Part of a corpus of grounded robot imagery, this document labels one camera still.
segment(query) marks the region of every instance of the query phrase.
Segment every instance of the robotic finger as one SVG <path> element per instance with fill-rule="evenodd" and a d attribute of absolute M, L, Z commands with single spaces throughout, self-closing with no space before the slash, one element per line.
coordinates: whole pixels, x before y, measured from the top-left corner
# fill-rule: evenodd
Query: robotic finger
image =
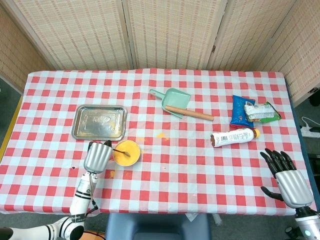
<path fill-rule="evenodd" d="M 260 152 L 261 156 L 264 158 L 264 160 L 266 161 L 266 163 L 268 164 L 268 167 L 273 175 L 274 178 L 276 178 L 276 173 L 278 172 L 278 169 L 275 165 L 275 163 L 271 160 L 271 158 L 265 154 L 264 152 Z"/>
<path fill-rule="evenodd" d="M 289 165 L 290 169 L 291 170 L 297 170 L 297 168 L 296 168 L 294 162 L 292 161 L 291 157 L 288 154 L 286 154 L 284 151 L 281 151 L 280 153 L 284 157 L 284 159 L 287 162 L 287 164 Z"/>
<path fill-rule="evenodd" d="M 278 172 L 282 172 L 284 168 L 282 167 L 280 161 L 278 160 L 277 156 L 268 148 L 265 149 L 266 153 L 269 154 L 271 161 L 274 162 L 274 165 Z"/>
<path fill-rule="evenodd" d="M 284 171 L 291 170 L 290 167 L 288 166 L 285 158 L 279 152 L 273 150 L 272 153 L 277 158 L 277 160 L 281 163 Z"/>
<path fill-rule="evenodd" d="M 272 191 L 269 191 L 268 188 L 266 188 L 265 186 L 262 186 L 261 187 L 261 190 L 263 191 L 263 193 L 265 195 L 267 195 L 268 197 L 272 198 L 272 199 L 277 199 L 277 200 L 280 200 L 280 201 L 284 201 L 283 197 L 281 196 L 280 193 L 274 193 Z"/>

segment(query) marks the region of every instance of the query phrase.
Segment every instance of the yellow stain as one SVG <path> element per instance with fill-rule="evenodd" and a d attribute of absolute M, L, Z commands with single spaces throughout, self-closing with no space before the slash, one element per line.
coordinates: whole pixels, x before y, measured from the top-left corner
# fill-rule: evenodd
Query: yellow stain
<path fill-rule="evenodd" d="M 165 137 L 165 134 L 164 134 L 163 132 L 161 132 L 161 133 L 159 133 L 156 137 L 162 139 L 162 138 Z"/>
<path fill-rule="evenodd" d="M 156 137 L 160 139 L 165 139 L 166 141 L 169 140 L 169 138 L 167 138 L 163 132 L 159 133 Z"/>
<path fill-rule="evenodd" d="M 115 171 L 110 171 L 110 178 L 113 179 L 115 177 L 116 172 Z"/>
<path fill-rule="evenodd" d="M 143 143 L 143 142 L 145 141 L 145 138 L 144 138 L 144 137 L 136 137 L 136 138 L 135 138 L 135 141 L 136 141 L 137 143 Z"/>

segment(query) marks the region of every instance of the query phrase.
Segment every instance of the black chair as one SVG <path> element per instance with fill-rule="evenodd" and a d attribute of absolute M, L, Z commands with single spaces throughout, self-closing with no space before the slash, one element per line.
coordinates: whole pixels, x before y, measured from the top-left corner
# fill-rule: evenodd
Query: black chair
<path fill-rule="evenodd" d="M 184 214 L 111 213 L 108 240 L 211 240 L 209 215 L 190 222 Z"/>

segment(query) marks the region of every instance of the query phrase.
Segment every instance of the silver tray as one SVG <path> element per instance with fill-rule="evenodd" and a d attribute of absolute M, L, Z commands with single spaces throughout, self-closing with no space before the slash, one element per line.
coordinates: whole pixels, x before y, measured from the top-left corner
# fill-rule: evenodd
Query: silver tray
<path fill-rule="evenodd" d="M 77 108 L 72 136 L 83 140 L 122 139 L 126 131 L 127 109 L 120 105 L 81 105 Z"/>

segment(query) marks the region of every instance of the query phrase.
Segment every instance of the wall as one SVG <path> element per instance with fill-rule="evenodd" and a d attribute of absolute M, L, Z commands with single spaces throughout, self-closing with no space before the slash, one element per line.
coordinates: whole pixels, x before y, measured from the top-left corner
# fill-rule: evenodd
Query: wall
<path fill-rule="evenodd" d="M 4 0 L 3 4 L 57 70 L 133 68 L 119 0 Z"/>
<path fill-rule="evenodd" d="M 320 4 L 298 0 L 265 47 L 254 69 L 282 72 L 295 106 L 320 87 Z"/>
<path fill-rule="evenodd" d="M 226 0 L 124 0 L 137 68 L 203 69 Z"/>
<path fill-rule="evenodd" d="M 0 5 L 0 75 L 20 93 L 31 72 L 49 66 Z"/>
<path fill-rule="evenodd" d="M 248 71 L 294 0 L 229 0 L 208 70 Z"/>

